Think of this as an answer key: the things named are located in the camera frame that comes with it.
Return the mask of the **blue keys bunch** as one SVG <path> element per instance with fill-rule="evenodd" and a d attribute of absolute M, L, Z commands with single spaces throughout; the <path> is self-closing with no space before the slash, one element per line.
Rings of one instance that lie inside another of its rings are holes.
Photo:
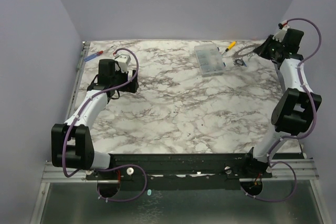
<path fill-rule="evenodd" d="M 246 63 L 242 59 L 234 59 L 234 65 L 235 66 L 244 66 L 247 67 Z"/>

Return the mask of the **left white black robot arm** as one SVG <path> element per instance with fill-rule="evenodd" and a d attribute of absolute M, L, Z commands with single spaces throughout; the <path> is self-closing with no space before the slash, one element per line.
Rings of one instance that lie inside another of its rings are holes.
<path fill-rule="evenodd" d="M 55 167 L 97 169 L 104 179 L 115 175 L 116 166 L 112 163 L 112 156 L 95 151 L 90 129 L 99 113 L 114 99 L 114 94 L 136 93 L 139 87 L 138 73 L 133 70 L 129 74 L 130 61 L 128 55 L 100 60 L 98 74 L 87 87 L 79 108 L 63 124 L 52 127 L 51 160 Z"/>

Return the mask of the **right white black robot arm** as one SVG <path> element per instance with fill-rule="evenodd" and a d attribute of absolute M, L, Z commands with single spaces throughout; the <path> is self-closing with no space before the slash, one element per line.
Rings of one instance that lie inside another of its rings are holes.
<path fill-rule="evenodd" d="M 268 36 L 253 50 L 256 55 L 274 63 L 282 78 L 284 93 L 272 112 L 268 133 L 241 164 L 246 177 L 268 171 L 271 159 L 284 143 L 301 138 L 316 123 L 322 97 L 313 92 L 305 77 L 304 58 L 298 54 L 303 35 L 302 31 L 283 25 L 280 31 Z"/>

